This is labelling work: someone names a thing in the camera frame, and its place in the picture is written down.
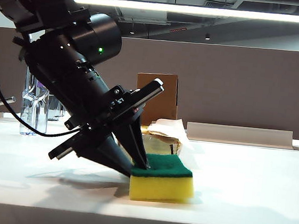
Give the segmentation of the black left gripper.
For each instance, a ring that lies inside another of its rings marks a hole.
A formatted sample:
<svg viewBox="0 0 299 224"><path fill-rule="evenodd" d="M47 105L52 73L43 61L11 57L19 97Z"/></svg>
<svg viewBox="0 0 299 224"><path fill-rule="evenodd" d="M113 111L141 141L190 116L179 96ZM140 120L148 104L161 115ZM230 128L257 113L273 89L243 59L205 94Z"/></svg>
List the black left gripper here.
<svg viewBox="0 0 299 224"><path fill-rule="evenodd" d="M48 156L61 159L71 152L129 177L135 164L150 167L141 132L140 115L148 100L164 91L159 78L140 89L126 90L117 85L107 87L100 76L89 73L83 107L76 107L65 126L80 130L49 151Z"/></svg>

